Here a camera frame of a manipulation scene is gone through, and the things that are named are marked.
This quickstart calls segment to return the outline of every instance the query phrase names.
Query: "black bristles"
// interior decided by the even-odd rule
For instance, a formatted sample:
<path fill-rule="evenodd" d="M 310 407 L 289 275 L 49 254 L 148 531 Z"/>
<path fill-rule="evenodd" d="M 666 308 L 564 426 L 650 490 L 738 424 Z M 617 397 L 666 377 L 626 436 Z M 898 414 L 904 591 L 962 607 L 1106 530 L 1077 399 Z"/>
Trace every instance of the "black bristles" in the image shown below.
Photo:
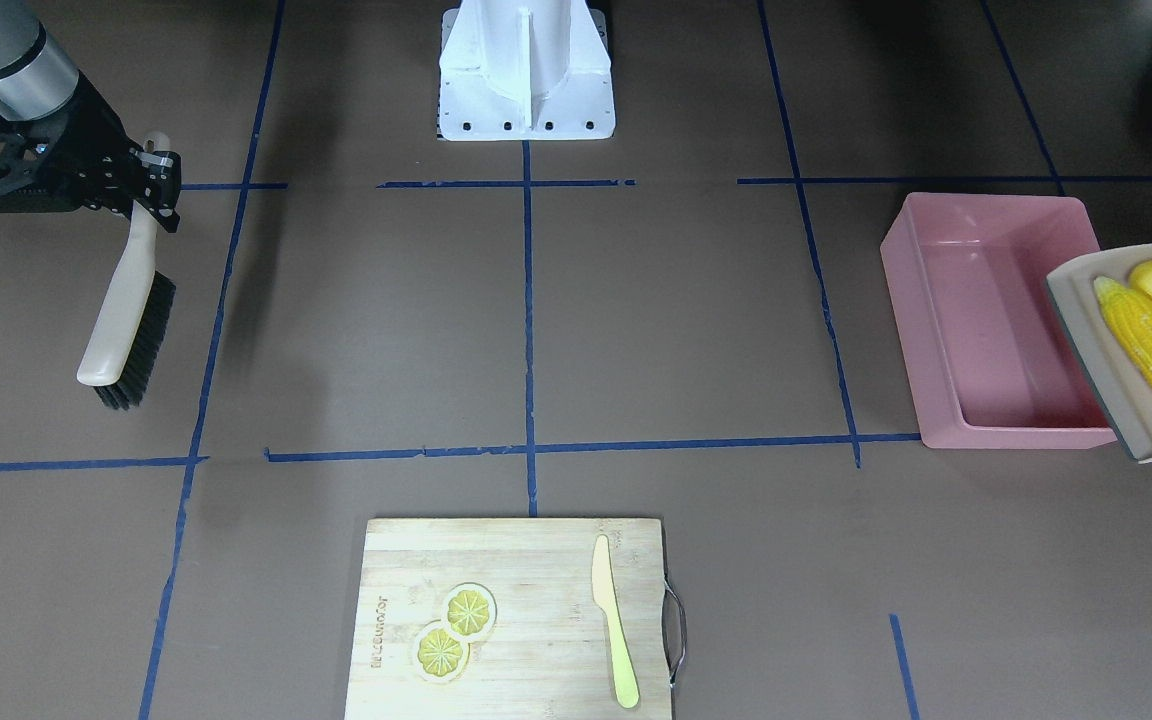
<path fill-rule="evenodd" d="M 132 349 L 127 354 L 123 374 L 119 377 L 118 382 L 96 388 L 96 395 L 100 396 L 105 407 L 128 410 L 145 400 L 150 373 L 154 372 L 159 347 L 162 346 L 162 338 L 168 332 L 173 297 L 175 297 L 175 283 L 166 275 L 154 273 L 154 283 L 150 286 L 150 296 L 145 300 L 145 310 L 141 313 L 141 326 L 136 329 Z"/>

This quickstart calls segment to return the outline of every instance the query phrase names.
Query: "cutting board handle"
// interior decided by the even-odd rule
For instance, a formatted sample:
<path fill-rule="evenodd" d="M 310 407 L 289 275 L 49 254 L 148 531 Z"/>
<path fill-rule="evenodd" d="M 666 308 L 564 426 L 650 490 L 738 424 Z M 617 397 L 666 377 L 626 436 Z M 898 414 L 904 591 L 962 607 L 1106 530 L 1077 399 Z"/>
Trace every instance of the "cutting board handle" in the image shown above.
<path fill-rule="evenodd" d="M 669 691 L 679 683 L 679 670 L 682 670 L 682 664 L 687 660 L 687 614 L 682 609 L 682 600 L 679 598 L 679 593 L 673 592 L 673 585 L 669 584 L 669 578 L 664 579 L 664 598 L 667 601 L 673 601 L 673 606 L 677 609 L 679 619 L 679 659 L 669 664 Z M 666 660 L 669 659 L 669 630 L 664 628 L 664 616 L 660 619 L 660 624 L 664 629 L 664 655 Z"/>

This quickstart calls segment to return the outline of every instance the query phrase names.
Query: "pink plastic bin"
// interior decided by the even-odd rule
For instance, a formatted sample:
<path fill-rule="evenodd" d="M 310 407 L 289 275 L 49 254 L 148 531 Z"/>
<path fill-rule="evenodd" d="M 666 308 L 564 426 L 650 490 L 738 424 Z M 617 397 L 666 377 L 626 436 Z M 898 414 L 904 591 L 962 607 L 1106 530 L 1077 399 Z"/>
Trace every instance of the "pink plastic bin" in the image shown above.
<path fill-rule="evenodd" d="M 1046 286 L 1052 270 L 1098 250 L 1071 197 L 905 197 L 882 267 L 924 445 L 1115 441 Z"/>

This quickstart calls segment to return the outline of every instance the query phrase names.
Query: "lime slice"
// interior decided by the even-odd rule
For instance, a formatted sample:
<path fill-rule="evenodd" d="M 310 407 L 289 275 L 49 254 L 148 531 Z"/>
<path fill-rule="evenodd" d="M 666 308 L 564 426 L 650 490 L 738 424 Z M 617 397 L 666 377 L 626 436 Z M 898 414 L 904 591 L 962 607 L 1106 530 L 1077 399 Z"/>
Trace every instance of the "lime slice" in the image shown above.
<path fill-rule="evenodd" d="M 495 623 L 495 598 L 487 588 L 476 583 L 456 585 L 444 604 L 447 632 L 463 642 L 477 642 L 492 632 Z"/>
<path fill-rule="evenodd" d="M 416 669 L 431 683 L 449 683 L 470 661 L 470 646 L 452 637 L 442 621 L 425 626 L 416 635 Z"/>

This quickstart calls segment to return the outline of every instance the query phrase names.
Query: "black ring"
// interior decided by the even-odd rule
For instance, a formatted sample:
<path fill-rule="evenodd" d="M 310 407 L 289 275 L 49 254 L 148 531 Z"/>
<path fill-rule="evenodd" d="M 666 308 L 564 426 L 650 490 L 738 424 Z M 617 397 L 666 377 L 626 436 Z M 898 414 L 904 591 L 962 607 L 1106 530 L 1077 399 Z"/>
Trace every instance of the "black ring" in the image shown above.
<path fill-rule="evenodd" d="M 29 47 L 24 55 L 20 55 L 15 59 L 12 65 L 1 68 L 0 79 L 12 77 L 14 74 L 17 74 L 20 70 L 26 68 L 29 63 L 32 63 L 32 61 L 38 59 L 38 55 L 41 54 L 41 47 L 45 45 L 47 45 L 47 31 L 44 26 L 41 26 L 41 23 L 38 23 L 38 38 L 33 41 L 33 46 Z"/>

